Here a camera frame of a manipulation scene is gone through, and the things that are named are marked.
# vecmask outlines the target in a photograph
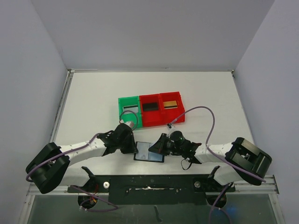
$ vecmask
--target black joint housing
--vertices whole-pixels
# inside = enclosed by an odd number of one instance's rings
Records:
[[[237,138],[232,145],[230,151],[226,153],[225,159],[252,174],[264,178],[272,163],[272,158],[244,138]],[[253,185],[262,184],[260,180],[237,169],[235,170],[248,183]]]
[[[37,165],[61,153],[60,147],[54,142],[47,144],[26,167],[26,173],[28,174]],[[69,157],[63,155],[57,158],[55,163],[48,162],[38,168],[30,178],[42,194],[47,194],[60,184],[69,164]]]

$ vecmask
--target black base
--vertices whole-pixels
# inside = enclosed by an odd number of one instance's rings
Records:
[[[221,192],[223,186],[209,175],[96,175],[85,186],[85,191],[94,192],[99,185],[99,193],[109,193],[109,202],[122,204],[206,204],[205,192]],[[105,189],[104,182],[110,187]],[[68,188],[69,193],[78,193]]]

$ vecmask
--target aluminum frame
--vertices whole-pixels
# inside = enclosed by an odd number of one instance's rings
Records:
[[[64,84],[64,90],[62,93],[62,97],[59,103],[59,108],[57,111],[57,115],[55,118],[53,131],[50,137],[50,142],[55,141],[57,132],[59,129],[61,117],[64,111],[64,106],[67,100],[67,96],[70,90],[71,81],[73,78],[74,73],[82,73],[82,72],[100,72],[99,70],[68,70],[67,78]],[[262,183],[260,186],[254,186],[252,184],[249,184],[245,181],[239,181],[235,183],[236,192],[228,192],[227,194],[268,194],[270,198],[270,202],[275,214],[275,218],[277,221],[277,224],[285,224],[283,213],[280,207],[280,204],[278,202],[278,186],[275,180],[274,175],[267,175],[265,177],[266,183]],[[38,188],[35,186],[35,184],[30,184],[26,200],[20,215],[19,224],[27,224],[32,204],[34,202],[35,195],[41,195]],[[54,189],[52,192],[48,193],[47,195],[84,195],[83,193],[68,193],[67,192],[67,186],[59,186],[56,189]],[[108,193],[99,193],[97,195],[109,195]]]

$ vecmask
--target white tabletop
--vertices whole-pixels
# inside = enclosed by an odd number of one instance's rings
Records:
[[[90,72],[74,73],[55,142],[69,145],[90,139],[95,133],[118,125],[118,98],[179,91],[186,110],[204,105],[215,113],[210,144],[223,144],[237,137],[252,140],[250,129],[230,72]],[[186,114],[176,125],[185,138],[206,141],[212,116],[205,109]],[[165,126],[134,131],[136,141],[155,142]],[[132,154],[116,153],[74,164],[87,166],[96,175],[208,174],[214,163],[193,164],[184,171],[182,157],[166,156],[164,163],[133,160]]]

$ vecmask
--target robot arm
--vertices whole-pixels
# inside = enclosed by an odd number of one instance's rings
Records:
[[[47,144],[27,166],[27,178],[36,184],[40,192],[49,193],[58,185],[83,186],[89,180],[88,169],[72,168],[72,164],[114,153],[137,153],[132,122],[121,123],[114,131],[96,134],[90,141],[74,145]]]
[[[185,139],[183,134],[172,126],[169,128],[169,133],[163,133],[160,139],[149,148],[149,151],[163,155],[180,155],[195,164],[216,162],[220,165],[216,166],[210,175],[220,185],[240,180],[245,180],[253,185],[261,185],[261,180],[254,176],[258,176],[260,179],[264,178],[272,162],[272,158],[268,154],[244,138],[237,138],[234,142],[227,144],[206,146]]]

